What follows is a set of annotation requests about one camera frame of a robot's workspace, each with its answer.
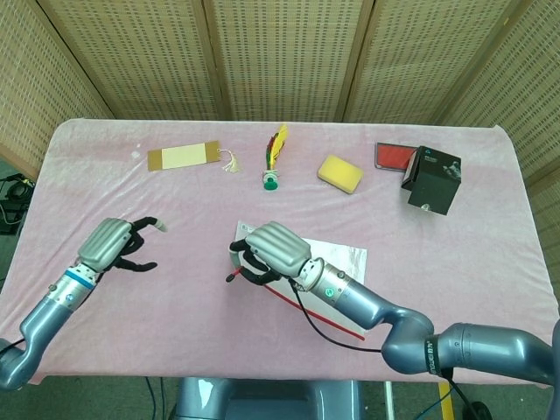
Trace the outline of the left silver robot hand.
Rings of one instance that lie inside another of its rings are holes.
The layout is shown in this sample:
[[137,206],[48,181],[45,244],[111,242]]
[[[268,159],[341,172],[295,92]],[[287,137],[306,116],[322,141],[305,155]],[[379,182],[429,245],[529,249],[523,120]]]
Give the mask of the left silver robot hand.
[[158,266],[156,262],[139,264],[125,258],[144,245],[144,238],[139,232],[148,226],[161,232],[167,231],[167,226],[154,217],[143,217],[136,221],[117,218],[103,220],[78,250],[77,263],[95,273],[104,273],[112,268],[132,272],[155,269]]

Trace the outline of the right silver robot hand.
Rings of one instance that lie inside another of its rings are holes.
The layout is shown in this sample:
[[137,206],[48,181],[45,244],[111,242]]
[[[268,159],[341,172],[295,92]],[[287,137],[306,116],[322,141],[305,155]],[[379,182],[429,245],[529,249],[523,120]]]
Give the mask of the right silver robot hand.
[[264,286],[285,278],[298,277],[312,259],[311,246],[287,227],[275,221],[268,222],[231,242],[228,252],[234,273],[250,283]]

